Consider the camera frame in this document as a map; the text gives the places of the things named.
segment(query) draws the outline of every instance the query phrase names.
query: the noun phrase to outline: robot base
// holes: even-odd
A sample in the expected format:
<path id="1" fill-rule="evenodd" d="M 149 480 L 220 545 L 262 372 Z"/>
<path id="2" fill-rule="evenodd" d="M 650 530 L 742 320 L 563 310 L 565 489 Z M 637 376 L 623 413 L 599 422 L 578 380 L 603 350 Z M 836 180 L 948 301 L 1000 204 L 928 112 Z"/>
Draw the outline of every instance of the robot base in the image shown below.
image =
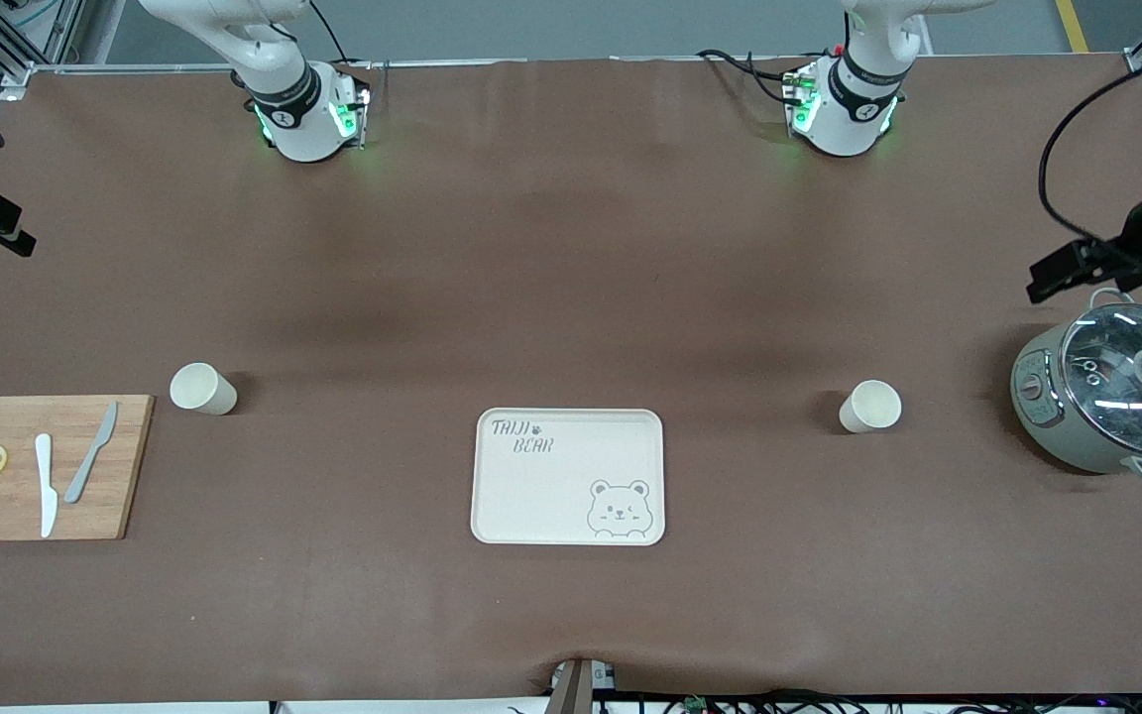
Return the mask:
<path id="1" fill-rule="evenodd" d="M 355 90 L 355 78 L 344 75 L 331 64 L 308 65 L 320 75 L 320 99 L 295 128 L 280 127 L 257 110 L 267 144 L 295 161 L 320 161 L 343 146 L 362 146 L 368 128 L 368 91 Z"/>
<path id="2" fill-rule="evenodd" d="M 883 111 L 880 121 L 853 121 L 847 109 L 830 96 L 828 77 L 834 64 L 834 57 L 820 57 L 815 63 L 787 73 L 783 96 L 801 103 L 797 107 L 787 107 L 787 127 L 793 136 L 805 137 L 822 153 L 856 157 L 888 130 L 898 99 Z"/>

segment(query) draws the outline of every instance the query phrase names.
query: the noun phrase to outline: white cup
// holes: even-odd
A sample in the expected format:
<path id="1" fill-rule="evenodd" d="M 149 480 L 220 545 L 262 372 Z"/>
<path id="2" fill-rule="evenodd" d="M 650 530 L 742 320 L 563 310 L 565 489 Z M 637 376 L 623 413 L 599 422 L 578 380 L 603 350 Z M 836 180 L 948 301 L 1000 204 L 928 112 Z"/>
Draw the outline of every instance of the white cup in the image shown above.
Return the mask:
<path id="1" fill-rule="evenodd" d="M 839 406 L 839 423 L 852 433 L 887 430 L 900 418 L 898 390 L 879 379 L 867 379 L 853 387 Z"/>
<path id="2" fill-rule="evenodd" d="M 202 415 L 226 415 L 236 407 L 236 388 L 218 370 L 204 362 L 193 362 L 170 380 L 170 401 L 180 410 Z"/>

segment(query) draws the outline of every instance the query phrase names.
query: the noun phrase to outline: knife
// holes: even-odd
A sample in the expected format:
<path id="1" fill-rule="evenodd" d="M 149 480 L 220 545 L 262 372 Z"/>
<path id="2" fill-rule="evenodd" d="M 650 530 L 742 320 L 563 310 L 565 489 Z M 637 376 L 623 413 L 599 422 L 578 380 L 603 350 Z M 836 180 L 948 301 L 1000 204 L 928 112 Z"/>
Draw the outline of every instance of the knife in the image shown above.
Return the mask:
<path id="1" fill-rule="evenodd" d="M 95 464 L 95 456 L 100 448 L 113 439 L 113 425 L 116 425 L 116 401 L 108 402 L 108 411 L 104 412 L 104 424 L 99 425 L 99 431 L 95 433 L 95 441 L 91 442 L 87 458 L 82 458 L 82 465 L 78 466 L 78 473 L 73 475 L 69 483 L 69 491 L 64 492 L 64 503 L 78 503 L 82 497 L 82 489 L 87 488 L 87 476 L 91 475 L 91 465 Z"/>
<path id="2" fill-rule="evenodd" d="M 50 488 L 50 434 L 38 434 L 33 447 L 38 452 L 38 484 L 41 488 L 41 537 L 50 537 L 50 529 L 56 524 L 56 507 L 59 506 L 59 494 Z"/>

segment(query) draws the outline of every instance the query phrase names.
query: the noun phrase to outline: bear face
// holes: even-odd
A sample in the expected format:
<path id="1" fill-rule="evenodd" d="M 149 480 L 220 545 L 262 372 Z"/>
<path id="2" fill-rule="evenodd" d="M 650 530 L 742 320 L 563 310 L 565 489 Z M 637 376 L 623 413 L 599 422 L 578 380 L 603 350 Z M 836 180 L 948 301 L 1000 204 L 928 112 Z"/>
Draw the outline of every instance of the bear face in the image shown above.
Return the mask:
<path id="1" fill-rule="evenodd" d="M 589 486 L 589 491 L 593 492 L 589 528 L 595 535 L 644 535 L 654 524 L 654 515 L 646 503 L 646 497 L 650 496 L 646 482 L 608 484 L 597 480 Z"/>

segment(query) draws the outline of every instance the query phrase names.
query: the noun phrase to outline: electric pot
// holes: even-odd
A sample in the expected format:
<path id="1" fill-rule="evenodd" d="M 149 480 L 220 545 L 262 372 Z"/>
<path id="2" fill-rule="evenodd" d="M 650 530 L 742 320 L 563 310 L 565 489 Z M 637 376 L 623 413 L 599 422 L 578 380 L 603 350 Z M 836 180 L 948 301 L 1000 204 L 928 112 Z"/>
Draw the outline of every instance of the electric pot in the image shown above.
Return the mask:
<path id="1" fill-rule="evenodd" d="M 1102 294 L 1123 302 L 1096 306 Z M 1095 290 L 1083 316 L 1020 351 L 1011 401 L 1034 441 L 1061 462 L 1142 476 L 1142 304 Z"/>

